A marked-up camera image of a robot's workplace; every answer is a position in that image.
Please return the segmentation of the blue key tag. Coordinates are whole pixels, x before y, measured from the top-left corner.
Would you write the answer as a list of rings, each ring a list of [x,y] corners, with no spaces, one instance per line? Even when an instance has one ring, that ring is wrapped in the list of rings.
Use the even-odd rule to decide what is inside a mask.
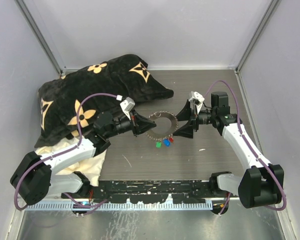
[[[163,141],[163,144],[166,146],[166,147],[169,147],[171,145],[171,142],[169,141],[169,139],[164,139]]]

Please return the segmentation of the right aluminium frame post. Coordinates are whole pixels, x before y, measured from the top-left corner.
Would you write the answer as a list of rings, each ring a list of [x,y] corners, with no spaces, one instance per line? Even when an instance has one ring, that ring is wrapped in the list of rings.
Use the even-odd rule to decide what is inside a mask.
[[[235,68],[235,72],[239,74],[244,67],[248,57],[252,53],[255,45],[257,44],[258,40],[260,39],[262,33],[266,29],[270,19],[272,18],[273,14],[275,13],[276,9],[280,5],[281,0],[271,0],[268,7],[265,10],[256,30],[254,31],[251,40],[249,41],[237,67]]]

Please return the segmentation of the black floral plush blanket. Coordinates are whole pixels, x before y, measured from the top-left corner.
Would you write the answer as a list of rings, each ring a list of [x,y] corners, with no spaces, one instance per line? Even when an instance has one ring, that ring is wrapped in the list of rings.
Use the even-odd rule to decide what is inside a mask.
[[[136,104],[172,98],[173,90],[159,83],[147,67],[139,56],[125,54],[44,83],[37,94],[41,132],[35,148],[76,138],[78,128],[86,135],[102,112],[122,115],[116,95]]]

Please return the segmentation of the aluminium frame post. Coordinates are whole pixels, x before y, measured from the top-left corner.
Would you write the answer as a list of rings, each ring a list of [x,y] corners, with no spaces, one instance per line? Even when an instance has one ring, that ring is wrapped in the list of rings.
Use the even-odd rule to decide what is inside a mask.
[[[40,46],[45,52],[47,58],[52,63],[54,69],[61,76],[64,76],[67,68],[53,43],[52,37],[47,30],[44,21],[40,17],[38,8],[33,0],[15,0],[20,12],[23,14],[26,22],[30,26],[33,34],[37,38]]]
[[[281,0],[271,0],[268,7],[265,10],[256,30],[254,31],[251,40],[249,41],[237,67],[235,68],[235,72],[239,74],[244,67],[248,57],[252,53],[255,45],[257,44],[258,40],[260,39],[262,33],[266,29],[270,19],[272,18],[273,14],[275,13],[276,9],[280,5]]]

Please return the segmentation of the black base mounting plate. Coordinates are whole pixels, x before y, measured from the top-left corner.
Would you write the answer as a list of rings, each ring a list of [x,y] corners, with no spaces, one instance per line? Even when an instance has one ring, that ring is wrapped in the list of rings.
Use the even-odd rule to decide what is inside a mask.
[[[164,203],[172,197],[174,204],[205,203],[209,198],[225,199],[225,191],[216,190],[205,180],[100,180],[98,186],[84,184],[69,194],[74,199],[91,199],[99,203]]]

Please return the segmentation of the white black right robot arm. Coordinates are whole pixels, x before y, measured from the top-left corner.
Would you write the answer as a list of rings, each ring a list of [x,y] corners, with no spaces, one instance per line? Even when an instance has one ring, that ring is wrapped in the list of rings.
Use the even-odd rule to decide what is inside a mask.
[[[231,113],[228,94],[224,91],[211,93],[211,106],[202,110],[204,101],[200,93],[190,92],[185,106],[176,116],[186,123],[173,136],[192,139],[201,125],[212,125],[232,147],[245,170],[243,176],[229,171],[212,173],[208,182],[210,193],[215,197],[235,195],[247,209],[272,208],[279,203],[285,207],[283,168],[273,165],[256,147],[239,115]]]

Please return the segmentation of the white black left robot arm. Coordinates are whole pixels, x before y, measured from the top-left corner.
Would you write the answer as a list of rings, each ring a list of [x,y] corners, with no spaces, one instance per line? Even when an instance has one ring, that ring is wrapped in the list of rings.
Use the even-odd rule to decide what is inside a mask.
[[[138,136],[154,127],[154,121],[135,110],[118,119],[114,119],[108,111],[102,112],[97,116],[93,129],[80,142],[42,155],[34,151],[27,153],[10,178],[10,184],[15,188],[14,196],[20,196],[27,206],[35,205],[53,194],[74,193],[78,198],[85,198],[90,193],[90,183],[83,173],[58,173],[75,163],[104,153],[111,145],[111,137],[126,132]]]

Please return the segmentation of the cream white cloth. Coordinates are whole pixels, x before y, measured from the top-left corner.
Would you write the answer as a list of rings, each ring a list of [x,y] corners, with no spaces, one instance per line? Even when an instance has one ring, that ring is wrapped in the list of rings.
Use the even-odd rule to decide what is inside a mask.
[[[42,146],[37,148],[35,150],[35,153],[42,156],[54,151],[60,151],[63,148],[76,144],[78,141],[79,139],[76,137],[72,139],[63,138],[54,146]],[[69,175],[72,172],[81,172],[89,179],[90,184],[93,187],[98,187],[99,177],[101,175],[103,163],[106,158],[106,152],[107,151],[105,150],[99,155],[81,160],[73,165],[70,165],[69,167],[66,167],[63,170],[59,171],[57,175]]]

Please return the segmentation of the left aluminium frame post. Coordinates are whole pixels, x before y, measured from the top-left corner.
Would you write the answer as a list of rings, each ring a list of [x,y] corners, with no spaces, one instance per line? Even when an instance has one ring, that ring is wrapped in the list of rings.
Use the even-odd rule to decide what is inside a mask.
[[[15,0],[20,12],[23,14],[26,22],[30,26],[33,34],[37,38],[40,46],[45,52],[47,58],[52,63],[54,69],[61,76],[64,76],[67,68],[53,43],[52,37],[47,30],[44,21],[40,17],[38,8],[33,0]]]

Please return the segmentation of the green key tag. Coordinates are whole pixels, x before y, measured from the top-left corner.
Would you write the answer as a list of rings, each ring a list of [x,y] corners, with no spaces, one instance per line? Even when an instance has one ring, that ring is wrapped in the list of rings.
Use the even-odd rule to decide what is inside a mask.
[[[156,142],[156,147],[157,148],[160,148],[162,146],[162,143],[161,142]]]

